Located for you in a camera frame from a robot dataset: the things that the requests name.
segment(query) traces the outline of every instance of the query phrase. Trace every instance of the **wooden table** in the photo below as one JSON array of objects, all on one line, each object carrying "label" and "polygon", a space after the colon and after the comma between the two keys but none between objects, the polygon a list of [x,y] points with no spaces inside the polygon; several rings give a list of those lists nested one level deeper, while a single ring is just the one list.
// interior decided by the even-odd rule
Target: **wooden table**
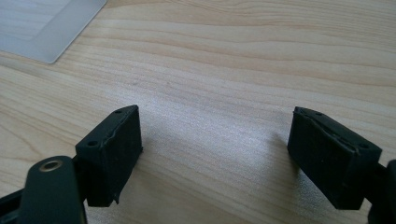
[{"label": "wooden table", "polygon": [[366,223],[286,145],[299,105],[396,158],[396,2],[108,0],[54,64],[0,52],[0,197],[126,105],[144,153],[90,223]]}]

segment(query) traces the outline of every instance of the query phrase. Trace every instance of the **light wood surface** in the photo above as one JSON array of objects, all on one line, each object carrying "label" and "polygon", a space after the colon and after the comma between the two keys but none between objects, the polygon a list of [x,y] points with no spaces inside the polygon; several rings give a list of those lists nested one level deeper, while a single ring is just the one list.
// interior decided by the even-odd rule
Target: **light wood surface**
[{"label": "light wood surface", "polygon": [[286,145],[299,105],[396,159],[396,2],[108,0],[54,64],[0,52],[0,197],[126,105],[144,153],[90,223],[366,223]]}]

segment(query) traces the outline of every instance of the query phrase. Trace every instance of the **black plastic arm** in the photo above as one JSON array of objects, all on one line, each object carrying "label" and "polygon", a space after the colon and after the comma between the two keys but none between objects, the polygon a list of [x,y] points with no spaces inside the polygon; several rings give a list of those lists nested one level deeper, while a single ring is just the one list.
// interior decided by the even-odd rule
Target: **black plastic arm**
[{"label": "black plastic arm", "polygon": [[369,223],[395,223],[396,161],[378,163],[382,149],[326,115],[295,107],[288,151],[337,209],[372,203]]},{"label": "black plastic arm", "polygon": [[0,223],[86,223],[83,201],[110,206],[142,152],[137,105],[118,109],[76,145],[29,170],[25,189],[0,199]]}]

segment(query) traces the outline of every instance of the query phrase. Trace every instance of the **wood grain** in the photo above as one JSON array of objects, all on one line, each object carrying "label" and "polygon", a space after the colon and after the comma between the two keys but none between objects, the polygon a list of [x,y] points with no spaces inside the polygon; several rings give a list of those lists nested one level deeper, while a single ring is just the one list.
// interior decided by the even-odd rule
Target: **wood grain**
[{"label": "wood grain", "polygon": [[366,223],[286,144],[299,105],[396,158],[395,21],[392,0],[108,0],[54,64],[0,52],[0,196],[139,105],[144,153],[90,223]]}]

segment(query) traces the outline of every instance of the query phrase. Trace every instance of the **clamp jaw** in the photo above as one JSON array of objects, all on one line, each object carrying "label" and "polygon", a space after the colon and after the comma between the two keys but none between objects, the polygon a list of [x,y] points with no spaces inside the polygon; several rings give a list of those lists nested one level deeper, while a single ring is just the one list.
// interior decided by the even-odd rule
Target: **clamp jaw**
[{"label": "clamp jaw", "polygon": [[77,145],[77,155],[47,158],[25,188],[0,199],[0,223],[87,223],[83,202],[109,207],[142,152],[137,105],[118,109]]},{"label": "clamp jaw", "polygon": [[336,209],[372,204],[370,224],[396,223],[396,160],[378,163],[382,149],[326,115],[295,107],[288,151]]}]

